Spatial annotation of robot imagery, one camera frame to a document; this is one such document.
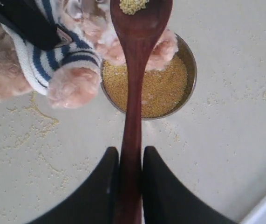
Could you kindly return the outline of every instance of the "bowl rim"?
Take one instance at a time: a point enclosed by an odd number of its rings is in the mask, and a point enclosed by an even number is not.
[[[141,120],[144,120],[144,121],[149,121],[149,120],[159,120],[159,119],[164,119],[168,116],[171,116],[175,113],[177,113],[178,111],[181,110],[181,108],[183,106],[186,105],[186,103],[190,100],[191,96],[193,95],[194,93],[194,89],[196,87],[196,83],[197,83],[197,64],[196,64],[196,60],[195,60],[195,57],[194,57],[194,54],[193,52],[191,51],[189,45],[184,41],[184,39],[182,37],[180,37],[178,34],[175,33],[175,35],[177,36],[177,38],[179,38],[179,40],[183,43],[184,47],[186,48],[186,50],[189,52],[190,56],[191,56],[191,61],[194,65],[194,82],[193,82],[193,85],[192,85],[192,89],[191,89],[191,92],[188,96],[188,98],[184,101],[183,104],[181,104],[177,109],[169,112],[169,113],[166,113],[162,116],[158,116],[158,117],[153,117],[153,118],[141,118]],[[102,69],[103,69],[103,63],[102,63],[102,66],[101,66],[101,77],[102,77]],[[122,110],[121,108],[119,108],[116,103],[114,103],[114,101],[111,99],[111,97],[109,96],[109,94],[107,93],[106,89],[105,89],[105,86],[104,86],[104,83],[103,81],[101,82],[101,89],[102,91],[104,92],[104,95],[106,96],[106,98],[108,99],[108,101],[118,110],[120,111],[121,113],[123,113],[124,115],[126,114],[126,112],[124,110]]]

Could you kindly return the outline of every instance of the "black strap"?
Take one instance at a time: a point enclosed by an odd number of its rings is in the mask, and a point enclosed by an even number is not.
[[[41,50],[52,50],[61,43],[57,26],[46,20],[33,0],[0,0],[0,23]]]

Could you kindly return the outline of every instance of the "wooden spoon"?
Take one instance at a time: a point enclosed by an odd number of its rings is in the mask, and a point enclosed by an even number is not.
[[[150,0],[146,9],[126,15],[111,0],[112,22],[128,67],[128,104],[120,158],[116,224],[141,223],[141,93],[149,56],[168,23],[173,0]]]

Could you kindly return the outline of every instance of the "pink plush fur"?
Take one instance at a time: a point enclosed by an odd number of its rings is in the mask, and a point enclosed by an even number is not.
[[[114,65],[125,64],[113,29],[109,0],[61,0],[60,13],[69,29],[80,29],[97,53]],[[78,6],[83,5],[83,12]],[[147,70],[163,70],[177,52],[175,34],[165,30],[148,61]],[[54,108],[77,108],[93,99],[100,77],[86,68],[58,69],[49,82],[47,98]],[[0,26],[0,102],[32,91],[21,71],[14,44]]]

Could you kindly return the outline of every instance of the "spoon handle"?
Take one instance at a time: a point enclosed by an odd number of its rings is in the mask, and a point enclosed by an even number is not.
[[[128,103],[120,158],[116,224],[141,224],[141,95],[151,46],[123,40],[128,68]]]

